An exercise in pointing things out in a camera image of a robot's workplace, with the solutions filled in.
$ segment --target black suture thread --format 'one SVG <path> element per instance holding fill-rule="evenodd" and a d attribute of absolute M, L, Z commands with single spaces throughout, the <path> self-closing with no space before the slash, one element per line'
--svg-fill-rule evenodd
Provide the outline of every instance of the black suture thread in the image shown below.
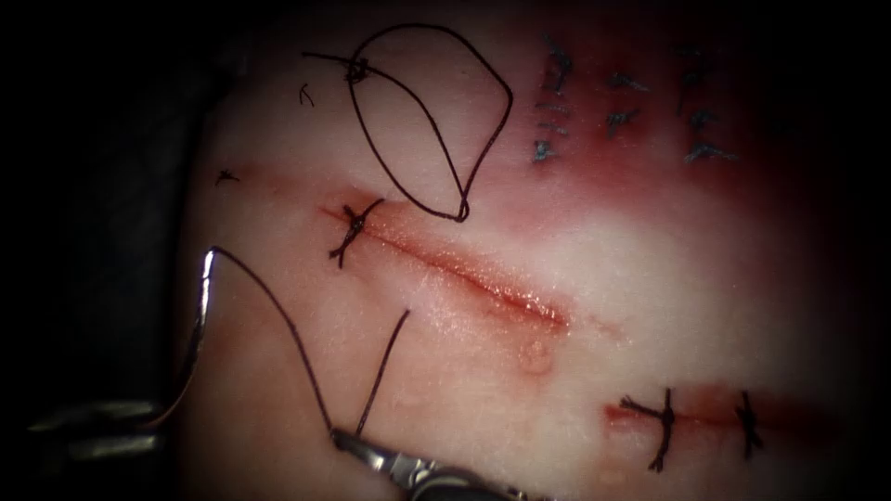
<path fill-rule="evenodd" d="M 365 428 L 365 421 L 368 419 L 368 413 L 371 412 L 371 404 L 374 403 L 374 397 L 378 394 L 378 387 L 381 386 L 383 371 L 387 367 L 387 360 L 390 359 L 390 352 L 393 350 L 394 343 L 396 343 L 396 336 L 398 336 L 399 331 L 402 330 L 402 325 L 406 322 L 409 313 L 411 313 L 411 310 L 406 310 L 406 312 L 402 314 L 399 318 L 399 322 L 396 323 L 396 328 L 393 329 L 393 334 L 390 335 L 390 340 L 387 342 L 387 349 L 383 352 L 381 366 L 378 367 L 378 376 L 374 379 L 374 385 L 371 387 L 371 393 L 368 394 L 368 402 L 365 404 L 365 410 L 362 411 L 362 417 L 359 419 L 359 424 L 355 427 L 355 436 L 361 435 L 362 429 Z"/>
<path fill-rule="evenodd" d="M 346 248 L 353 243 L 353 240 L 355 240 L 360 233 L 362 233 L 362 228 L 365 227 L 365 219 L 368 217 L 368 214 L 372 209 L 383 203 L 383 201 L 384 199 L 374 200 L 374 202 L 367 206 L 367 208 L 359 215 L 355 215 L 353 209 L 351 209 L 349 205 L 343 206 L 343 212 L 350 218 L 350 228 L 346 230 L 346 235 L 343 237 L 341 246 L 335 250 L 329 250 L 328 252 L 329 259 L 334 259 L 335 257 L 338 258 L 338 268 L 343 269 L 343 255 L 346 253 Z"/>
<path fill-rule="evenodd" d="M 347 83 L 349 84 L 349 87 L 350 87 L 350 97 L 351 97 L 351 99 L 353 99 L 353 107 L 355 109 L 355 114 L 359 120 L 359 124 L 362 126 L 362 132 L 365 134 L 365 137 L 368 141 L 368 145 L 371 147 L 371 150 L 374 153 L 374 156 L 378 159 L 378 162 L 381 164 L 381 167 L 383 167 L 383 170 L 390 177 L 390 180 L 393 181 L 396 188 L 398 188 L 399 191 L 402 192 L 402 194 L 407 199 L 409 199 L 412 203 L 414 203 L 419 209 L 427 212 L 428 214 L 434 215 L 437 217 L 442 217 L 444 219 L 449 219 L 449 220 L 452 220 L 452 221 L 455 221 L 458 223 L 462 223 L 470 216 L 470 213 L 471 213 L 471 207 L 470 207 L 470 203 L 468 202 L 468 197 L 470 195 L 473 180 L 476 177 L 477 172 L 479 171 L 480 164 L 483 162 L 483 158 L 488 153 L 489 149 L 492 147 L 493 144 L 495 144 L 495 140 L 497 139 L 498 135 L 501 133 L 501 130 L 504 128 L 505 123 L 507 123 L 508 116 L 510 115 L 510 110 L 513 107 L 513 92 L 510 90 L 510 86 L 507 84 L 507 82 L 504 81 L 503 78 L 501 78 L 501 76 L 495 71 L 495 69 L 492 68 L 492 66 L 488 63 L 488 61 L 486 61 L 485 58 L 483 58 L 483 56 L 479 53 L 479 51 L 477 51 L 476 48 L 474 48 L 473 45 L 471 45 L 471 43 L 468 42 L 466 39 L 464 39 L 461 35 L 446 28 L 445 26 L 438 26 L 438 25 L 426 24 L 426 23 L 403 23 L 403 24 L 397 24 L 397 25 L 391 26 L 389 28 L 381 30 L 380 32 L 374 33 L 367 40 L 365 40 L 364 42 L 362 42 L 362 44 L 359 45 L 359 47 L 355 50 L 355 52 L 349 59 L 338 58 L 335 56 L 327 56 L 327 55 L 311 53 L 311 52 L 303 52 L 303 56 L 346 62 L 350 65 L 350 67 L 353 67 L 355 65 L 355 62 L 356 62 L 359 54 L 361 54 L 361 52 L 371 42 L 373 42 L 374 40 L 382 37 L 383 35 L 385 35 L 389 32 L 394 32 L 396 30 L 403 30 L 403 29 L 411 29 L 411 28 L 428 29 L 428 30 L 435 30 L 438 32 L 444 32 L 444 33 L 452 36 L 459 42 L 461 42 L 471 52 L 471 54 L 473 54 L 473 56 L 480 62 L 480 64 L 482 64 L 483 67 L 486 68 L 489 71 L 489 73 L 497 80 L 497 82 L 504 89 L 504 91 L 508 97 L 508 105 L 505 108 L 504 115 L 501 117 L 501 121 L 498 123 L 498 126 L 495 129 L 495 132 L 489 137 L 489 140 L 486 142 L 485 147 L 483 148 L 483 151 L 480 153 L 479 157 L 477 157 L 477 160 L 473 164 L 473 167 L 471 169 L 471 173 L 468 176 L 467 183 L 463 186 L 460 182 L 459 177 L 458 177 L 458 172 L 456 171 L 455 166 L 448 154 L 448 148 L 446 147 L 445 141 L 443 140 L 442 135 L 439 132 L 439 128 L 436 125 L 436 121 L 433 119 L 433 116 L 430 114 L 430 112 L 427 110 L 427 108 L 420 101 L 418 96 L 414 92 L 412 92 L 410 89 L 408 89 L 407 86 L 400 83 L 395 78 L 388 75 L 387 73 L 380 71 L 376 68 L 373 68 L 371 66 L 365 67 L 365 69 L 367 71 L 371 71 L 375 74 L 378 74 L 381 77 L 389 80 L 393 84 L 396 84 L 397 86 L 399 86 L 400 88 L 405 90 L 411 96 L 411 98 L 414 99 L 416 103 L 418 103 L 418 105 L 423 110 L 424 114 L 427 116 L 427 120 L 430 122 L 430 125 L 433 128 L 433 132 L 436 134 L 437 140 L 439 141 L 440 147 L 442 148 L 443 153 L 445 154 L 445 158 L 448 163 L 448 167 L 451 170 L 452 177 L 455 179 L 455 182 L 458 186 L 458 192 L 461 197 L 461 203 L 458 208 L 457 215 L 446 213 L 446 212 L 439 212 L 439 211 L 436 211 L 430 207 L 427 207 L 426 205 L 421 203 L 419 200 L 415 199 L 411 194 L 409 194 L 408 191 L 399 183 L 399 181 L 396 180 L 396 177 L 391 172 L 390 167 L 386 164 L 385 161 L 383 161 L 383 158 L 381 157 L 380 152 L 378 152 L 377 148 L 375 148 L 374 141 L 371 140 L 371 135 L 368 133 L 368 128 L 365 125 L 365 121 L 362 118 L 362 112 L 359 109 L 359 104 L 355 97 L 354 83 L 347 80 Z"/>
<path fill-rule="evenodd" d="M 752 457 L 752 446 L 759 449 L 764 448 L 764 442 L 755 431 L 757 426 L 757 418 L 755 412 L 752 411 L 752 404 L 749 402 L 749 392 L 742 392 L 743 407 L 736 407 L 736 416 L 742 423 L 742 432 L 745 433 L 745 451 L 743 458 L 748 461 Z"/>
<path fill-rule="evenodd" d="M 300 333 L 297 332 L 297 327 L 294 326 L 294 322 L 285 312 L 285 309 L 282 307 L 281 303 L 278 302 L 276 296 L 272 293 L 272 290 L 265 284 L 265 282 L 255 274 L 247 264 L 243 263 L 239 258 L 235 257 L 234 254 L 225 250 L 221 247 L 211 246 L 208 249 L 208 253 L 220 254 L 226 256 L 229 261 L 234 263 L 237 267 L 241 268 L 241 271 L 246 273 L 253 281 L 256 283 L 266 297 L 269 298 L 269 301 L 276 307 L 278 313 L 285 320 L 285 323 L 288 325 L 288 331 L 291 332 L 291 337 L 294 339 L 294 342 L 297 344 L 297 349 L 300 352 L 300 357 L 303 360 L 303 366 L 306 367 L 306 374 L 309 376 L 310 384 L 313 387 L 313 393 L 316 395 L 316 402 L 318 403 L 318 410 L 322 414 L 322 420 L 325 421 L 325 428 L 327 430 L 331 430 L 331 418 L 328 414 L 328 409 L 325 407 L 325 402 L 322 399 L 321 390 L 318 388 L 318 381 L 316 380 L 316 373 L 313 372 L 312 365 L 309 363 L 309 355 L 306 354 L 306 349 L 303 346 L 303 341 L 300 339 Z M 211 273 L 209 274 L 211 278 L 211 283 L 213 283 L 213 263 L 211 263 Z M 175 398 L 172 403 L 168 406 L 168 410 L 165 411 L 165 415 L 173 410 L 173 407 L 177 402 L 182 398 L 183 393 L 186 391 L 186 387 L 188 382 L 192 378 L 192 374 L 195 372 L 195 366 L 198 363 L 198 353 L 201 346 L 201 341 L 204 338 L 204 326 L 200 321 L 200 308 L 201 305 L 198 305 L 199 314 L 195 319 L 195 327 L 192 330 L 192 336 L 189 339 L 188 351 L 186 353 L 186 360 L 183 364 L 183 368 L 180 371 L 180 375 L 177 378 L 176 388 L 178 390 L 174 393 Z"/>
<path fill-rule="evenodd" d="M 220 181 L 231 179 L 232 181 L 241 181 L 236 176 L 232 175 L 230 171 L 220 171 L 220 174 L 216 177 L 216 182 L 213 183 L 214 186 L 220 186 Z"/>
<path fill-rule="evenodd" d="M 298 97 L 300 98 L 300 104 L 301 104 L 301 105 L 303 104 L 303 96 L 306 95 L 306 98 L 309 99 L 309 104 L 310 104 L 310 106 L 312 106 L 313 108 L 315 108 L 315 107 L 316 107 L 316 103 L 313 102 L 313 98 L 311 98 L 311 97 L 309 96 L 309 93 L 305 91 L 307 85 L 309 85 L 309 83 L 304 83 L 304 84 L 303 84 L 303 87 L 300 88 L 300 94 L 298 95 Z"/>
<path fill-rule="evenodd" d="M 665 405 L 662 412 L 640 405 L 631 400 L 631 397 L 628 395 L 622 398 L 619 406 L 657 418 L 662 422 L 662 441 L 659 443 L 659 450 L 656 451 L 656 457 L 650 463 L 650 466 L 647 467 L 647 469 L 654 469 L 656 473 L 661 473 L 665 466 L 665 454 L 668 453 L 668 446 L 671 444 L 672 426 L 675 424 L 675 411 L 671 408 L 671 389 L 665 388 Z"/>

